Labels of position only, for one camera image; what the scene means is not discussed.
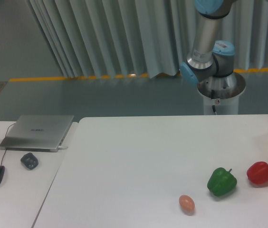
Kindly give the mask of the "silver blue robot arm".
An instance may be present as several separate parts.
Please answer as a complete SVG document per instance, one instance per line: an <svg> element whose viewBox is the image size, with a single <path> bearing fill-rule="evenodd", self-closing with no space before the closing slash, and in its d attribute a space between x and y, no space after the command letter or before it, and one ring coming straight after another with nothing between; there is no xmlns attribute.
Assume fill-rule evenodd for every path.
<svg viewBox="0 0 268 228"><path fill-rule="evenodd" d="M196 0L200 19L180 73L191 84L268 67L268 0Z"/></svg>

